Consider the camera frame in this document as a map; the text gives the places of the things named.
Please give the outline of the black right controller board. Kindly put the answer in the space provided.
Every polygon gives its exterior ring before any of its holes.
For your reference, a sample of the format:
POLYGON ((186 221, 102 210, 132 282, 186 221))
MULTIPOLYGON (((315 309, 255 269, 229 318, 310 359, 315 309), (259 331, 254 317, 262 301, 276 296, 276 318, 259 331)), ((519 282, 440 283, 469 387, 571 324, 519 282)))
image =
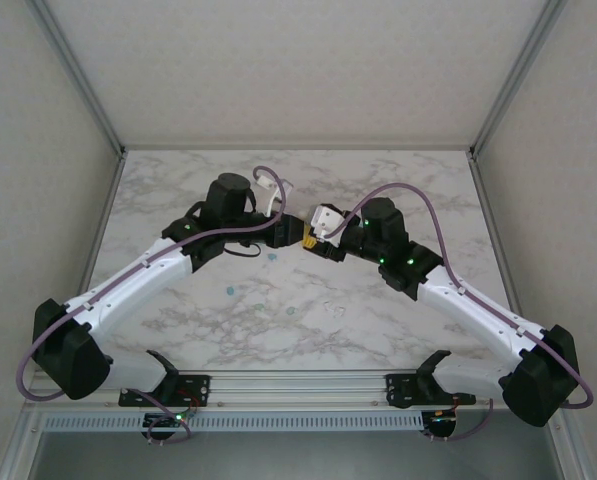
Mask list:
POLYGON ((446 441, 456 429, 457 419, 453 409, 424 412, 422 433, 430 440, 446 441))

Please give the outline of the black controller board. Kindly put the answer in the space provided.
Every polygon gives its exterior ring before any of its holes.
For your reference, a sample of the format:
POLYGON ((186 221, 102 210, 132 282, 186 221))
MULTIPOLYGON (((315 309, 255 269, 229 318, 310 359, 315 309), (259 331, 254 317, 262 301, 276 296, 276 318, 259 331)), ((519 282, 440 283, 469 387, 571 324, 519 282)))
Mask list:
POLYGON ((166 441, 178 432, 183 432, 181 421, 185 416, 176 413, 174 417, 169 417, 162 413, 146 413, 142 420, 142 435, 147 438, 150 436, 154 441, 166 441))
POLYGON ((446 441, 456 429, 457 419, 453 409, 424 412, 422 433, 430 440, 446 441))

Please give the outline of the black left controller board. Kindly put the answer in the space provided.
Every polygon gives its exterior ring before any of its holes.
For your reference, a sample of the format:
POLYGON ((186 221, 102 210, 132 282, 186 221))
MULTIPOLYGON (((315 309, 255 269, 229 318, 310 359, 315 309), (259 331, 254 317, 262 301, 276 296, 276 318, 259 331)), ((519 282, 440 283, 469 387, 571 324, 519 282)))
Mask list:
POLYGON ((147 438, 150 436, 154 441, 166 441, 178 432, 183 432, 181 421, 185 416, 176 413, 174 417, 169 417, 162 413, 146 413, 142 420, 142 435, 147 438))

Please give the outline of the aluminium frame crossbar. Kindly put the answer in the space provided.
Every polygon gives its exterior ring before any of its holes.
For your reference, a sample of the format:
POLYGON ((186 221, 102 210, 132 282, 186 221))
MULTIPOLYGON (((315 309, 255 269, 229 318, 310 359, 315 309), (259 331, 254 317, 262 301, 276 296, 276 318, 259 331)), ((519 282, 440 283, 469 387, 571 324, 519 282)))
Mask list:
POLYGON ((236 151, 236 150, 341 150, 341 151, 369 151, 369 150, 395 150, 395 151, 469 151, 468 144, 406 144, 406 143, 217 143, 217 144, 127 144, 126 151, 182 151, 182 150, 208 150, 208 151, 236 151))

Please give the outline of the aluminium table side rail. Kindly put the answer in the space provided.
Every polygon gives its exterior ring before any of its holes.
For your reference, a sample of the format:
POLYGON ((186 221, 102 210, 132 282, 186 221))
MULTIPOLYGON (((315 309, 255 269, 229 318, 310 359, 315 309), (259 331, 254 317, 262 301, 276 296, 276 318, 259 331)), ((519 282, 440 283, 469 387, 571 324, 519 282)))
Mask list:
POLYGON ((494 255, 500 271, 509 307, 513 312, 521 314, 522 307, 519 303, 518 294, 511 275, 511 271, 509 269, 507 256, 503 248, 499 229, 497 227, 494 212, 489 200, 489 196, 485 187, 479 164, 477 162, 477 158, 470 151, 467 152, 467 158, 472 179, 478 195, 478 199, 483 211, 487 230, 492 242, 494 255))
POLYGON ((123 174, 124 166, 126 163, 128 152, 126 149, 122 149, 120 155, 118 156, 112 180, 107 191, 105 201, 103 204, 103 209, 101 212, 101 216, 96 224, 96 230, 93 237, 92 245, 89 250, 87 260, 84 266, 84 272, 80 279, 77 293, 82 294, 88 290, 89 284, 91 282, 91 278, 94 272, 94 268, 96 265, 96 261, 99 255, 99 251, 102 245, 102 241, 104 238, 104 233, 106 230, 106 226, 108 224, 109 216, 111 214, 111 210, 115 201, 115 197, 118 191, 119 183, 123 174))

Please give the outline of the aluminium mounting rail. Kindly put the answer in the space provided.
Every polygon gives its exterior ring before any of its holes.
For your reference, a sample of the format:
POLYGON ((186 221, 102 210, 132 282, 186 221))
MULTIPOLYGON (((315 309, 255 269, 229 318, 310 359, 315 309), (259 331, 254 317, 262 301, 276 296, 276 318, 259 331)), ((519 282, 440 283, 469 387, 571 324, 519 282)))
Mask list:
MULTIPOLYGON (((210 377, 201 395, 207 412, 380 411, 386 400, 388 370, 192 370, 210 377)), ((120 392, 145 387, 152 391, 165 374, 153 368, 139 373, 113 372, 102 387, 80 400, 60 397, 26 400, 23 409, 49 411, 120 411, 120 392)))

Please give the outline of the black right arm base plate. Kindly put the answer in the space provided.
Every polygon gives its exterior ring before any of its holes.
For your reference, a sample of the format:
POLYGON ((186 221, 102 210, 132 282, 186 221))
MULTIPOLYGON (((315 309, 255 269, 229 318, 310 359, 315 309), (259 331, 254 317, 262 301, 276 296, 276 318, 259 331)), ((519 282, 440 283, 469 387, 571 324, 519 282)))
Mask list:
POLYGON ((386 400, 392 407, 475 405, 476 397, 464 393, 444 391, 430 374, 388 374, 386 400))

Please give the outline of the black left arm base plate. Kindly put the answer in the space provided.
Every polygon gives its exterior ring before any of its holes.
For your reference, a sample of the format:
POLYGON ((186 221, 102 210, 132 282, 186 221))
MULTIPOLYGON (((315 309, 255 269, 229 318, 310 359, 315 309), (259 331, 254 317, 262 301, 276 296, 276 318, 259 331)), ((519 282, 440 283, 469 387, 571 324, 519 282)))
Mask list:
POLYGON ((148 395, 165 407, 205 407, 210 382, 209 375, 170 373, 148 395))

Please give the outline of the aluminium frame post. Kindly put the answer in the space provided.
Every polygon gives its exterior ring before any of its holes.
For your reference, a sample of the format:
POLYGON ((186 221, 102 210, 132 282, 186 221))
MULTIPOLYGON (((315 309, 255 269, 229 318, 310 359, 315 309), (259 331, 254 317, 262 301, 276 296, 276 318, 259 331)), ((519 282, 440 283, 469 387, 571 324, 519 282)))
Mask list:
POLYGON ((125 158, 126 148, 96 95, 82 68, 63 28, 52 12, 47 0, 24 0, 30 13, 41 28, 50 47, 57 56, 63 70, 80 96, 98 129, 119 161, 125 158))
POLYGON ((483 124, 469 147, 469 152, 473 160, 476 160, 483 153, 495 134, 568 1, 545 0, 483 124))

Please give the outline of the aluminium frame leg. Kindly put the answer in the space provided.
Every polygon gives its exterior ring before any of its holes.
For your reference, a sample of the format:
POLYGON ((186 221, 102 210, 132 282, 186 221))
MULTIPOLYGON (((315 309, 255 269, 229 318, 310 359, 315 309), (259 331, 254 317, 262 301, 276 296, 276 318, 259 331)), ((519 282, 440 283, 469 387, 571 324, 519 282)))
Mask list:
POLYGON ((596 480, 575 413, 558 410, 549 420, 548 427, 563 479, 596 480))
POLYGON ((25 403, 0 466, 0 480, 28 480, 39 449, 45 414, 25 403))

